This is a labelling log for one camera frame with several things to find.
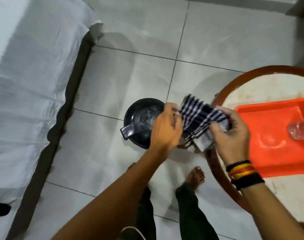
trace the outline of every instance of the black pot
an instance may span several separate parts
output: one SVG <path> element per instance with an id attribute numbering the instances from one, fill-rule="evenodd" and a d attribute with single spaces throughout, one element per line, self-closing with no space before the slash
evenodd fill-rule
<path id="1" fill-rule="evenodd" d="M 153 121 L 163 112 L 164 103 L 158 99 L 144 98 L 132 104 L 125 113 L 124 140 L 130 139 L 135 145 L 148 149 L 151 142 Z"/>

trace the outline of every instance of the plastic bottle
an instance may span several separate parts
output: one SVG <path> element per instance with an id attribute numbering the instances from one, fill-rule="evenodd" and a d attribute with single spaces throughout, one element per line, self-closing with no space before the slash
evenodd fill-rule
<path id="1" fill-rule="evenodd" d="M 288 125 L 288 133 L 292 139 L 304 140 L 304 120 L 291 122 Z"/>

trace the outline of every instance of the foot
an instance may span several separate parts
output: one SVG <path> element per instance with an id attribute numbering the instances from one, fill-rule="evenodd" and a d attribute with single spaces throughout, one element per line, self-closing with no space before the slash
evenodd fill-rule
<path id="1" fill-rule="evenodd" d="M 187 176 L 185 183 L 189 183 L 193 190 L 204 182 L 205 175 L 200 167 L 195 167 Z"/>
<path id="2" fill-rule="evenodd" d="M 127 170 L 129 170 L 131 167 L 133 167 L 135 165 L 135 163 L 132 163 Z"/>

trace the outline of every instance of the hand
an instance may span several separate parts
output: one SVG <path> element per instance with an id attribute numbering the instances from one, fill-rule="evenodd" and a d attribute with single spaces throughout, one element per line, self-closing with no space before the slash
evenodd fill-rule
<path id="1" fill-rule="evenodd" d="M 182 132 L 183 121 L 178 112 L 178 105 L 166 103 L 164 111 L 153 122 L 149 150 L 164 153 L 167 158 L 171 150 L 178 145 Z"/>
<path id="2" fill-rule="evenodd" d="M 232 123 L 232 128 L 227 132 L 223 132 L 216 122 L 210 125 L 219 156 L 225 166 L 247 160 L 250 145 L 250 131 L 247 125 L 236 111 L 221 106 L 217 106 L 217 109 L 229 116 Z"/>

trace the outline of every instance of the colorful bracelet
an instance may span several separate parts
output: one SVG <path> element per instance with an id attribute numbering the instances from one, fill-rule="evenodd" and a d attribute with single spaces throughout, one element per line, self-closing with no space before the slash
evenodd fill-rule
<path id="1" fill-rule="evenodd" d="M 226 171 L 237 190 L 265 182 L 249 160 L 231 164 L 226 167 Z"/>

